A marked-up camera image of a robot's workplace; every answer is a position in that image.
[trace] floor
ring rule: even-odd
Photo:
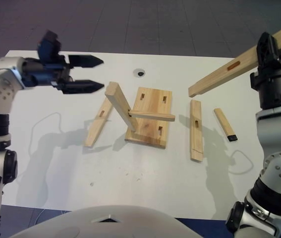
[[[281,29],[281,0],[0,0],[0,57],[35,50],[47,29],[64,51],[233,58]],[[41,212],[3,206],[1,237],[64,211]],[[229,237],[218,224],[200,234]]]

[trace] white table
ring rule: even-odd
[[[105,89],[90,95],[63,95],[53,87],[18,92],[10,149],[18,153],[19,177],[4,187],[3,204],[59,210],[139,205],[173,217],[225,220],[262,168],[255,123],[259,97],[250,88],[249,72],[195,98],[202,101],[205,150],[204,161],[196,163],[189,158],[188,87],[230,59],[92,54],[105,64],[74,69],[73,78],[105,85],[116,81],[131,106],[139,86],[172,91],[176,121],[169,124],[167,148],[126,143],[127,126],[115,110],[94,148],[84,148]],[[7,56],[37,54],[10,51]],[[135,77],[136,68],[146,75]],[[237,142],[228,142],[213,113],[216,107],[223,109]]]

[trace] light wood piece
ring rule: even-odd
[[[218,118],[218,120],[219,120],[228,140],[229,141],[236,141],[237,136],[236,136],[233,128],[231,128],[231,126],[230,126],[227,118],[225,117],[223,111],[220,108],[215,108],[214,113],[215,113],[216,117]]]
[[[131,115],[134,118],[144,118],[144,119],[163,120],[163,121],[175,121],[175,115],[171,115],[171,114],[129,111],[129,115]]]
[[[133,111],[169,114],[172,92],[140,87],[137,92]],[[128,129],[126,141],[165,148],[169,129],[168,121],[137,118],[135,132]]]
[[[85,140],[85,146],[92,147],[94,145],[105,125],[105,122],[109,118],[111,111],[112,104],[108,98],[105,98],[101,108],[99,109],[93,123],[89,128],[89,133]]]
[[[202,109],[196,100],[190,103],[190,156],[191,160],[203,161]]]
[[[273,35],[281,53],[281,30]],[[189,96],[206,93],[258,66],[256,46],[189,87]]]
[[[106,88],[105,95],[117,110],[124,122],[127,124],[128,128],[130,128],[132,131],[136,131],[137,121],[128,114],[130,111],[130,106],[119,84],[116,82],[110,82]]]

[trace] orange marking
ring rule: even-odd
[[[240,65],[240,61],[237,61],[237,62],[231,64],[229,67],[227,67],[227,70],[230,71],[230,70],[232,70],[233,68],[235,68],[239,65]]]

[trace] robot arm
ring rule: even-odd
[[[4,57],[0,59],[0,207],[3,186],[17,176],[17,154],[7,150],[10,145],[9,113],[19,90],[51,85],[64,94],[92,93],[103,84],[73,81],[69,76],[74,67],[95,67],[103,61],[94,56],[69,56],[70,63],[59,55],[57,35],[48,31],[38,46],[39,59]]]
[[[259,92],[256,114],[258,139],[264,151],[263,169],[244,202],[236,202],[226,221],[236,238],[247,227],[273,237],[281,235],[281,55],[275,39],[264,33],[257,45],[258,72],[252,73],[251,87]]]

